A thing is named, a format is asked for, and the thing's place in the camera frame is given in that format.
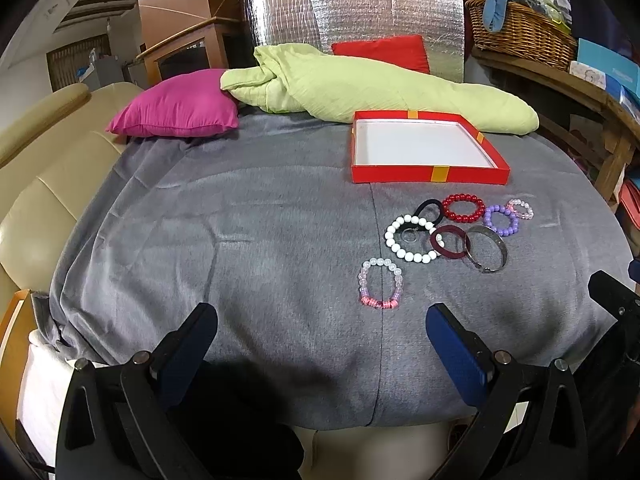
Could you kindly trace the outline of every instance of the wicker basket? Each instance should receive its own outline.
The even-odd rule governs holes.
[[[527,6],[509,2],[500,32],[489,32],[484,28],[484,0],[469,0],[466,7],[471,15],[474,43],[482,50],[522,57],[564,71],[575,59],[577,43],[574,38]]]

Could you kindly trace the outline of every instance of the magenta pillow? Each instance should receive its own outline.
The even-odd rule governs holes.
[[[238,127],[238,107],[220,89],[224,68],[181,74],[138,95],[107,131],[132,137],[209,137]]]

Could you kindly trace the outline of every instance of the metal bolt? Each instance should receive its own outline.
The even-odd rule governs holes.
[[[133,354],[132,361],[135,365],[143,365],[144,363],[149,361],[150,357],[151,354],[149,352],[147,352],[146,350],[141,350],[140,352],[136,352],[135,354]]]
[[[508,365],[511,362],[511,354],[509,354],[509,352],[505,352],[504,350],[498,350],[494,354],[494,357],[495,360],[502,365]]]
[[[554,361],[554,364],[556,365],[556,368],[561,372],[565,372],[569,369],[569,365],[566,363],[564,359],[556,359]]]
[[[85,359],[84,357],[79,358],[74,364],[74,368],[78,371],[82,370],[89,364],[89,359]]]

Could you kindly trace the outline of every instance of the silver insulation panel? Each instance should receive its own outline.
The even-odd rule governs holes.
[[[332,43],[420,34],[433,75],[461,82],[462,0],[244,0],[254,45]]]

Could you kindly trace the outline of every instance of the beige leather sofa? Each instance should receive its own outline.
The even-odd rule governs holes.
[[[0,316],[16,290],[49,291],[71,229],[124,149],[104,129],[140,92],[73,84],[0,132]]]

